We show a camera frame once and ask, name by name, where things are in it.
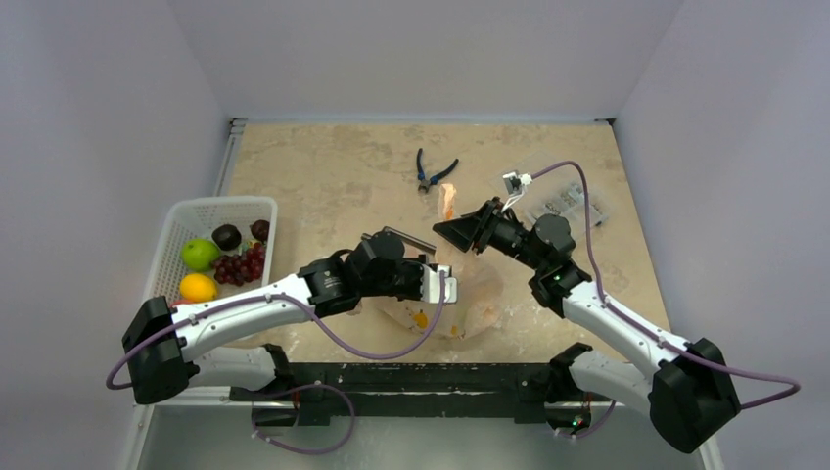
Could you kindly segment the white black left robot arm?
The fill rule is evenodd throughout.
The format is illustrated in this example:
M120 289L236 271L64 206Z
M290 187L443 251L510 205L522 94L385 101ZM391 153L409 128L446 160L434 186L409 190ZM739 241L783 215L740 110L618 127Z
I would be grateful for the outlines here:
M451 269L408 258L402 240L378 232L351 250L313 261L273 284L222 300L171 306L163 296L142 303L122 336L123 358L106 385L127 368L138 404L171 399L195 387L230 386L280 400L292 374L273 346L223 352L221 347L267 329L355 310L364 298L418 301L444 309L457 299Z

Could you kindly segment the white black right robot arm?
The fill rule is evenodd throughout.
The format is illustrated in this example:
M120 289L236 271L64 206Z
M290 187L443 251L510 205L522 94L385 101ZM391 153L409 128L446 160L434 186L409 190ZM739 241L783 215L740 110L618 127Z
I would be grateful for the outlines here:
M526 228L499 199L477 211L438 222L433 230L461 252L494 248L533 271L530 291L558 316L590 331L624 360L574 345L554 360L549 384L559 397L592 392L646 416L673 448L690 453L741 411L721 350L695 343L613 303L572 259L576 242L568 221L553 214Z

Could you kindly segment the translucent orange plastic bag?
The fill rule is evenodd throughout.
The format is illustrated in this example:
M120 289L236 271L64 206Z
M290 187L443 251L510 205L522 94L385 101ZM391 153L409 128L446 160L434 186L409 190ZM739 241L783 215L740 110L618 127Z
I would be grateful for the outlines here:
M432 260L451 267L447 286L456 292L455 301L443 307L440 317L435 305L416 301L379 298L373 307L413 333L432 329L434 337L451 340L472 338L501 319L503 281L495 267L443 238L437 240Z

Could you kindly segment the yellow fake lemon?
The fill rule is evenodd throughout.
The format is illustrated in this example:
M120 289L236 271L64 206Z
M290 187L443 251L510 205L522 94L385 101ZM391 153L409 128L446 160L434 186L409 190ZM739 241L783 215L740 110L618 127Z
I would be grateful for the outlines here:
M218 298L218 288L211 277L202 273L190 273L181 279L179 294L183 301L205 303Z

